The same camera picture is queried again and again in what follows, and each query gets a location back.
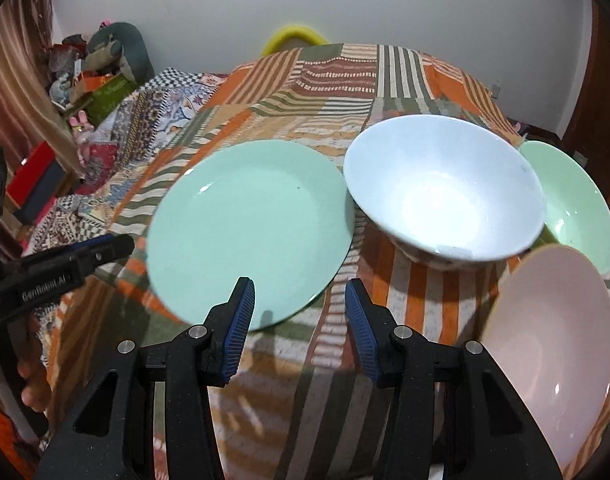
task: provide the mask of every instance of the metal screw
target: metal screw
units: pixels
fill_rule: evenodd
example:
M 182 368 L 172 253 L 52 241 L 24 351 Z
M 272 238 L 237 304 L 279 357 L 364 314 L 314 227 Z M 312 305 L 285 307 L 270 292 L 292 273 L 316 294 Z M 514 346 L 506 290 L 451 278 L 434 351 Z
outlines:
M 118 352 L 120 352 L 121 354 L 128 354 L 130 353 L 134 348 L 136 348 L 136 343 L 134 343 L 132 340 L 130 339 L 125 339 L 125 341 L 123 341 L 122 343 L 120 343 L 118 345 Z
M 483 351 L 483 346 L 478 341 L 467 341 L 465 348 L 472 354 L 480 354 Z
M 203 325 L 194 325 L 189 329 L 189 337 L 199 339 L 207 333 L 207 329 Z
M 394 335 L 399 339 L 409 339 L 414 334 L 414 331 L 407 325 L 398 325 L 394 329 Z

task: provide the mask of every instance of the curtain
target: curtain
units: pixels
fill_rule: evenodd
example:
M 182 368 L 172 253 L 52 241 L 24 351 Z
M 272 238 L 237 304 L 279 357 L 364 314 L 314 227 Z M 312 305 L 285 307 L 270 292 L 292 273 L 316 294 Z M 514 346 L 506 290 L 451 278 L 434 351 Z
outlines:
M 5 0 L 0 7 L 0 146 L 11 172 L 43 140 L 66 170 L 82 170 L 46 91 L 51 19 L 51 0 Z

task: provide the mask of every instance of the green plate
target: green plate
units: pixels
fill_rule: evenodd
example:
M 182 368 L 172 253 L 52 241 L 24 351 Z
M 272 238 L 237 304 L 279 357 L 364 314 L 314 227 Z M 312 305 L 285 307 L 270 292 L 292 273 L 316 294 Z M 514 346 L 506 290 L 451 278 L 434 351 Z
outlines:
M 174 184 L 152 219 L 147 269 L 160 300 L 191 324 L 250 277 L 256 330 L 320 294 L 353 233 L 354 203 L 328 158 L 296 142 L 256 140 L 209 156 Z
M 559 149 L 528 140 L 518 149 L 545 193 L 545 230 L 536 244 L 552 241 L 581 251 L 604 274 L 610 270 L 610 210 L 594 181 Z

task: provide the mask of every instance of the pink bowl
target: pink bowl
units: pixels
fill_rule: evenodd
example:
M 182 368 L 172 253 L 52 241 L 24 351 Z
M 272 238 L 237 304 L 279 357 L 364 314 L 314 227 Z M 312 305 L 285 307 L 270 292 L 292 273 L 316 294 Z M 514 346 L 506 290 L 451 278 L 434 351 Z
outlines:
M 481 342 L 562 469 L 592 430 L 610 384 L 610 297 L 600 274 L 570 247 L 533 251 L 502 286 Z

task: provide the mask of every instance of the white bowl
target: white bowl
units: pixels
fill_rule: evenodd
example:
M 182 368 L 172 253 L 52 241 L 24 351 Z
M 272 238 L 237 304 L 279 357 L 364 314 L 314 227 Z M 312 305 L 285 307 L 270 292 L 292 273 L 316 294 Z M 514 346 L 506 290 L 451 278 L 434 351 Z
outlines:
M 349 146 L 344 176 L 365 214 L 403 250 L 427 253 L 430 265 L 502 260 L 543 229 L 545 199 L 531 166 L 500 137 L 458 119 L 375 124 Z
M 501 288 L 481 342 L 536 420 L 562 469 L 610 385 L 610 295 L 581 253 L 533 251 Z

